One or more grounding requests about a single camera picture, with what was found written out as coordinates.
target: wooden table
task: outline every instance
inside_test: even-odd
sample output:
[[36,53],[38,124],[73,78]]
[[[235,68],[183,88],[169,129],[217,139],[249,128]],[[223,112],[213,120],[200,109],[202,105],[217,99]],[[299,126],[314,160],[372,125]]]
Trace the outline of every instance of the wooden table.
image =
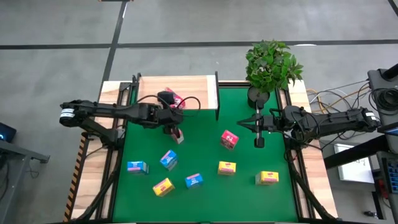
[[[101,89],[99,102],[115,103],[118,99],[120,83],[121,82],[119,81],[104,82]],[[216,77],[214,75],[185,77],[141,77],[137,98],[146,95],[156,95],[158,91],[162,91],[165,87],[169,87],[173,91],[177,92],[182,98],[192,95],[198,97],[202,103],[203,109],[215,110],[217,109],[218,104],[216,87],[214,86],[214,83],[216,83]],[[282,106],[285,107],[287,105],[285,92],[280,91],[280,96]],[[289,85],[289,97],[292,105],[303,106],[305,110],[311,111],[304,82],[296,82],[295,86]],[[126,100],[127,97],[125,96],[122,99],[123,105],[126,104]],[[149,103],[156,103],[156,99],[148,98],[146,100],[145,101]],[[187,101],[187,108],[196,109],[197,103],[192,101],[191,104]],[[113,119],[111,118],[96,118],[96,121],[106,128],[111,128],[113,125]],[[319,146],[318,141],[312,141],[311,144]],[[90,205],[100,190],[101,181],[104,174],[107,149],[101,149],[88,158],[85,158],[83,155],[90,153],[99,147],[101,147],[99,140],[95,139],[89,141],[82,137],[63,221],[79,217],[85,211],[87,206]],[[114,166],[117,151],[112,153],[113,159],[111,167]],[[330,189],[325,165],[323,163],[322,152],[320,152],[318,149],[307,147],[302,151],[302,154],[305,170],[307,173],[308,184],[311,191],[317,197],[319,202],[326,208],[326,210],[334,217],[337,217],[333,195]],[[303,210],[303,217],[309,217],[307,200],[299,186],[298,189],[300,203]],[[110,194],[111,189],[108,190],[104,200],[103,218],[106,218],[108,215],[107,211],[109,208]]]

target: yellow box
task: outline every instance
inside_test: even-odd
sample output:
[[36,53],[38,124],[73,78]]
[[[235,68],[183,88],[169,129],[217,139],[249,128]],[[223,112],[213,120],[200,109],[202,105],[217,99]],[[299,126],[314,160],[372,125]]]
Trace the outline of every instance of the yellow box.
[[172,184],[172,182],[169,180],[169,178],[162,180],[160,183],[158,183],[157,185],[155,185],[153,187],[156,196],[159,196],[159,197],[163,197],[164,195],[169,193],[174,188],[175,187]]
[[218,164],[218,174],[234,175],[236,172],[236,163],[220,161]]
[[261,171],[256,175],[257,185],[270,185],[279,182],[278,172]]

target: potted plant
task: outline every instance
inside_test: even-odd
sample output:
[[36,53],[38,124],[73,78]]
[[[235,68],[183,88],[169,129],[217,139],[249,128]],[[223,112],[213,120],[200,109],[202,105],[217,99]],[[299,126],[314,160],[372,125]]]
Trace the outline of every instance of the potted plant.
[[246,53],[246,80],[251,84],[248,90],[250,107],[255,108],[257,100],[265,103],[275,88],[286,90],[290,80],[293,84],[302,80],[303,65],[297,63],[286,49],[290,48],[283,42],[262,40]]

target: green plant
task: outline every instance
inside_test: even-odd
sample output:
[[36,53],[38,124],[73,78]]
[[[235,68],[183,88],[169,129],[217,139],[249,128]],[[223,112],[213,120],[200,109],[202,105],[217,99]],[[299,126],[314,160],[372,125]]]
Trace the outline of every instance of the green plant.
[[303,65],[284,49],[290,48],[283,42],[262,40],[246,53],[249,62],[246,80],[261,93],[272,92],[275,87],[286,90],[290,79],[293,84],[303,79],[300,75]]

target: black pot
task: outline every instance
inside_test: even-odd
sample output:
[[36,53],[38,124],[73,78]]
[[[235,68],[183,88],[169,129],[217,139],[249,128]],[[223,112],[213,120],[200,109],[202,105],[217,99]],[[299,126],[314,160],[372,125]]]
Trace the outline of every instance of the black pot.
[[260,93],[260,91],[254,87],[250,86],[248,90],[248,104],[251,108],[256,109],[256,101],[262,101],[266,103],[269,100],[269,93]]

